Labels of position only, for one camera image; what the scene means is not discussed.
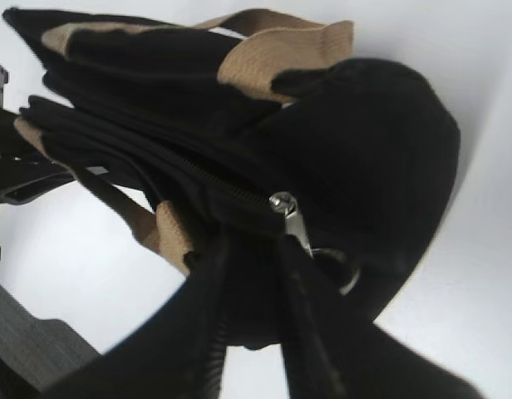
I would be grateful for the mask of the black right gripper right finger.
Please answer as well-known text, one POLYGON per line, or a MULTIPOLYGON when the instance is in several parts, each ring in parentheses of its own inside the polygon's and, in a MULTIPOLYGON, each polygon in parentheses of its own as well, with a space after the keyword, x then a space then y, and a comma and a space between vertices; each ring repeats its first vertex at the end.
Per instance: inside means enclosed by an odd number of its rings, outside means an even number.
POLYGON ((479 398, 358 314, 297 239, 280 240, 280 339, 292 398, 479 398))

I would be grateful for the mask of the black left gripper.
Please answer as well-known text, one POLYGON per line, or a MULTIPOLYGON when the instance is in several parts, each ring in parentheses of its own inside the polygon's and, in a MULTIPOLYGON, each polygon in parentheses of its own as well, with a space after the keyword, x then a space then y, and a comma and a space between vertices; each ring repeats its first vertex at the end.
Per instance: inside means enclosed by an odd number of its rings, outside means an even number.
POLYGON ((0 204, 22 205, 72 182, 73 177, 43 158, 16 132, 17 115, 3 108, 8 80, 8 71, 0 65, 0 204))

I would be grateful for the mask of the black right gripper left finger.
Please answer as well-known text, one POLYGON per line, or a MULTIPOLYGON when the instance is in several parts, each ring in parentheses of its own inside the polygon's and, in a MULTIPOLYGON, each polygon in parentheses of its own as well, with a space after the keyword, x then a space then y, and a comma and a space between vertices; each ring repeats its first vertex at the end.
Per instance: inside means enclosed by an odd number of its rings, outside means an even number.
POLYGON ((229 244, 219 240, 141 328, 60 380, 45 398, 217 398, 226 327, 222 296, 229 244))

